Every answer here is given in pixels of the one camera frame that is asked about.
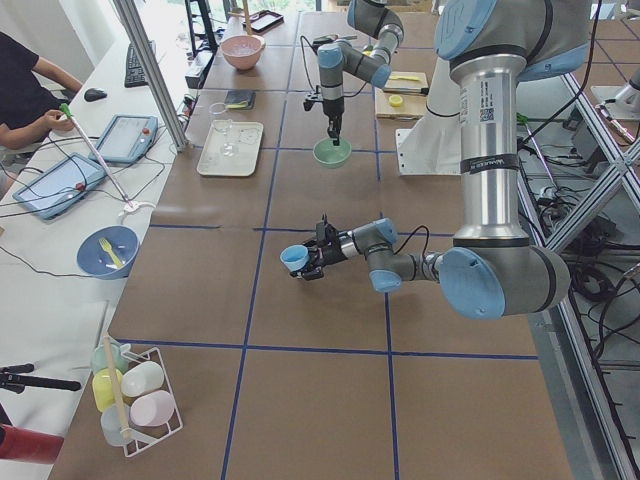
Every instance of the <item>white plate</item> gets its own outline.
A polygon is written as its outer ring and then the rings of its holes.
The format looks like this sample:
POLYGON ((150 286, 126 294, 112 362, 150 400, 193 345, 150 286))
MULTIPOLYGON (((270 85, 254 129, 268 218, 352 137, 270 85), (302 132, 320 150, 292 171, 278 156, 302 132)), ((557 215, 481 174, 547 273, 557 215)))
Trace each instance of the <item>white plate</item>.
POLYGON ((204 142, 196 171, 205 177, 248 177, 253 174, 256 170, 263 130, 264 125, 258 122, 233 122, 228 140, 236 146, 237 151, 227 157, 220 153, 224 135, 212 126, 204 142))

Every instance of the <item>black mouse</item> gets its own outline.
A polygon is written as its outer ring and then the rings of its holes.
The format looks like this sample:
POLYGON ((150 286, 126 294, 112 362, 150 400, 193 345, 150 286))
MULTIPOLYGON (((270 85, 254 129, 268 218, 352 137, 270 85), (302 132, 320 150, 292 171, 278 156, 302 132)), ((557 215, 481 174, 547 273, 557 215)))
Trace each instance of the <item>black mouse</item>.
POLYGON ((86 92, 84 92, 84 99, 87 102, 95 102, 96 100, 100 100, 107 96, 107 92, 102 90, 101 88, 89 88, 86 92))

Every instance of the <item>person's arm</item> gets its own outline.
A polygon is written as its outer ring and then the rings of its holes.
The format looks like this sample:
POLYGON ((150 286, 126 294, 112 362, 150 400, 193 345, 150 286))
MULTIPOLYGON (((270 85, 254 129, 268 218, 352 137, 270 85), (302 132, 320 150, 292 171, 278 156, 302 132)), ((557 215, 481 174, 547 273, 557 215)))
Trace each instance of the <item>person's arm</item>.
POLYGON ((33 71, 48 78, 49 80, 59 83, 64 88, 71 90, 73 93, 78 93, 82 88, 80 80, 46 58, 40 57, 33 66, 33 71))
POLYGON ((0 145, 17 150, 26 147, 30 143, 39 141, 50 130, 69 131, 73 129, 73 123, 59 110, 49 110, 33 123, 11 129, 6 123, 0 125, 0 145))

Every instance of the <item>person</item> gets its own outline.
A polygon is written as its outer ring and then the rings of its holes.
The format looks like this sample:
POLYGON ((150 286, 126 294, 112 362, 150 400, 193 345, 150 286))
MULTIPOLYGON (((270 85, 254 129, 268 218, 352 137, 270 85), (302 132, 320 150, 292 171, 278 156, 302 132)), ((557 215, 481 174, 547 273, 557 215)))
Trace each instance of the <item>person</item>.
MULTIPOLYGON (((77 78, 4 32, 0 32, 0 65, 0 146, 17 150, 42 141, 51 130, 73 129, 71 121, 59 110, 65 100, 40 85, 34 73, 74 94, 82 87, 77 78)), ((0 194, 11 183, 12 178, 0 172, 0 194)))

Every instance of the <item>red cylinder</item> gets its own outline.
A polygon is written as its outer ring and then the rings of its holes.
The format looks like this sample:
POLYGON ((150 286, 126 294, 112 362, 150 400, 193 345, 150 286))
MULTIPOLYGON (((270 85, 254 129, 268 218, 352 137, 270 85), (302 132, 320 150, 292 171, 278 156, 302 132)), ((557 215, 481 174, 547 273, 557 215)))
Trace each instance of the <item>red cylinder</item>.
POLYGON ((53 463, 64 438, 11 425, 0 425, 0 458, 29 463, 53 463))

